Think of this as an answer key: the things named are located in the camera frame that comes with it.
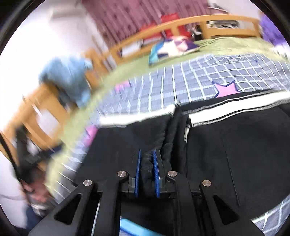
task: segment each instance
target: white wall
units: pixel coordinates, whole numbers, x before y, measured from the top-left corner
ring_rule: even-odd
[[[38,75],[53,57],[95,48],[85,16],[50,19],[49,9],[76,0],[46,0],[13,34],[0,55],[0,130],[17,111],[22,95],[38,86]]]
[[[232,15],[242,15],[259,19],[260,9],[250,0],[208,0],[209,4],[216,3]]]

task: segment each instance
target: blue checkered bedsheet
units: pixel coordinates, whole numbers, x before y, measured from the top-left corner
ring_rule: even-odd
[[[214,83],[234,82],[239,92],[264,89],[289,90],[290,64],[272,61],[261,54],[236,56],[204,55],[151,71],[129,80],[124,90],[110,91],[91,114],[88,125],[98,126],[100,115],[133,114],[163,109],[174,103],[210,99],[218,94]],[[54,196],[58,202],[74,189],[71,180],[88,150],[76,142],[65,170],[60,173]],[[274,236],[290,213],[290,196],[253,222],[266,236]]]

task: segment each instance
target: maroon curtain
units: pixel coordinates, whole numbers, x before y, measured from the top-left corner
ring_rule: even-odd
[[[178,13],[180,18],[208,15],[207,0],[83,0],[104,40],[112,46],[138,32],[145,24]]]

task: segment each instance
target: blue cloth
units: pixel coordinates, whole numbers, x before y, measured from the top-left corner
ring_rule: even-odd
[[[26,216],[26,230],[27,232],[30,232],[42,220],[42,217],[36,215],[30,205],[27,206]]]
[[[90,86],[86,80],[86,70],[92,69],[91,61],[84,58],[55,58],[43,69],[40,83],[53,83],[59,89],[62,102],[76,102],[84,107],[90,100]]]

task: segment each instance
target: light blue object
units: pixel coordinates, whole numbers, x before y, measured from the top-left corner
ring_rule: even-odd
[[[85,72],[92,68],[88,59],[55,58],[44,67],[39,82],[55,84],[60,89],[59,98],[62,102],[76,102],[81,108],[90,100],[90,86]]]
[[[127,219],[120,219],[120,229],[132,236],[163,236]]]

